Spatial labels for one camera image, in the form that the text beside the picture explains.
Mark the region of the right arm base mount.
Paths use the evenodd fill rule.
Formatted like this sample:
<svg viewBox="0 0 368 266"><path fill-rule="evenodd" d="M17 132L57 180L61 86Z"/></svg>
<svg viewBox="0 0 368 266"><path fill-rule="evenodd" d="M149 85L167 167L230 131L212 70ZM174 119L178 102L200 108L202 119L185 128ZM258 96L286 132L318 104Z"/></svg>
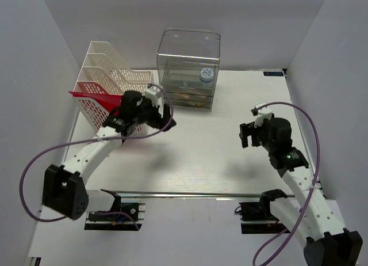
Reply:
<svg viewBox="0 0 368 266"><path fill-rule="evenodd" d="M290 231L270 211L270 203L288 198L281 189L263 192L257 202L240 202L234 214L240 216L242 234L278 234Z"/></svg>

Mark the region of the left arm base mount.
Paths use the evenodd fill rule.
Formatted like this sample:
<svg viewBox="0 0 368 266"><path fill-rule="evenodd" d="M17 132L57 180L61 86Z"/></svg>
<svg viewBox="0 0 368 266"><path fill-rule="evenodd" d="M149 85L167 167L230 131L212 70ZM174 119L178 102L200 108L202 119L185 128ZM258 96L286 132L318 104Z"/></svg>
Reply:
<svg viewBox="0 0 368 266"><path fill-rule="evenodd" d="M139 231L145 214L145 201L140 198L122 198L113 213L88 213L84 230L87 231Z"/></svg>

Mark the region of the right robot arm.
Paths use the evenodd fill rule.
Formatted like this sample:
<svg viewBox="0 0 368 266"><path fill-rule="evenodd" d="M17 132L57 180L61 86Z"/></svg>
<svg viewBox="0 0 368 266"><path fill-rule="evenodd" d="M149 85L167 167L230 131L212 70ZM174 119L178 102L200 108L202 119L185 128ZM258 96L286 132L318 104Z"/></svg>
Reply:
<svg viewBox="0 0 368 266"><path fill-rule="evenodd" d="M303 153L293 147L288 120L272 116L240 125L241 144L262 146L272 167L291 189L300 208L280 189L262 193L260 214L279 219L300 243L308 265L355 265L363 240L357 231L349 231L334 214L327 200L312 185L312 171Z"/></svg>

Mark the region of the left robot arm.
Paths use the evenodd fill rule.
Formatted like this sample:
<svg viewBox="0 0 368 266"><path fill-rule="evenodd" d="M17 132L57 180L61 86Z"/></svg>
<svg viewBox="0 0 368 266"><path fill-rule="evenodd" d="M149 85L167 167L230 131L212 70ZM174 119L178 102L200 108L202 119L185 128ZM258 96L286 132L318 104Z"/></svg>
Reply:
<svg viewBox="0 0 368 266"><path fill-rule="evenodd" d="M163 88L150 85L144 93L126 91L94 137L62 165L50 165L44 175L42 204L72 220L84 213L104 214L116 219L121 214L118 194L106 189L87 190L86 183L108 155L125 141L137 139L135 129L146 124L158 133L176 125L172 106L159 105Z"/></svg>

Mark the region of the blue cleaning gel jar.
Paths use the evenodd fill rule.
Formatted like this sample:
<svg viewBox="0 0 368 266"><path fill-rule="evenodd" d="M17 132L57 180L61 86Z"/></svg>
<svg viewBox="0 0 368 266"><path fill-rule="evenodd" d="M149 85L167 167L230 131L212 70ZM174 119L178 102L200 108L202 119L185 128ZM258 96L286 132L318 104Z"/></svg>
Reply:
<svg viewBox="0 0 368 266"><path fill-rule="evenodd" d="M202 68L200 71L200 84L202 87L210 88L213 85L214 70L212 68Z"/></svg>

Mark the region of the clear acrylic drawer organizer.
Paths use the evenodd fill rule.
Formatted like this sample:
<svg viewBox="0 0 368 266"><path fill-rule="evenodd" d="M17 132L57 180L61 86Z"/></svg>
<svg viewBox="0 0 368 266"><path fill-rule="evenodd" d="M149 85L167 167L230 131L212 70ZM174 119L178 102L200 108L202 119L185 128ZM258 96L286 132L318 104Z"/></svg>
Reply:
<svg viewBox="0 0 368 266"><path fill-rule="evenodd" d="M214 102L220 66L221 36L219 33L199 29L167 28L164 30L156 56L156 65L161 87L166 91L167 104L171 100L179 107L211 110ZM200 84L202 68L214 70L210 88ZM189 100L178 99L174 93L190 94Z"/></svg>

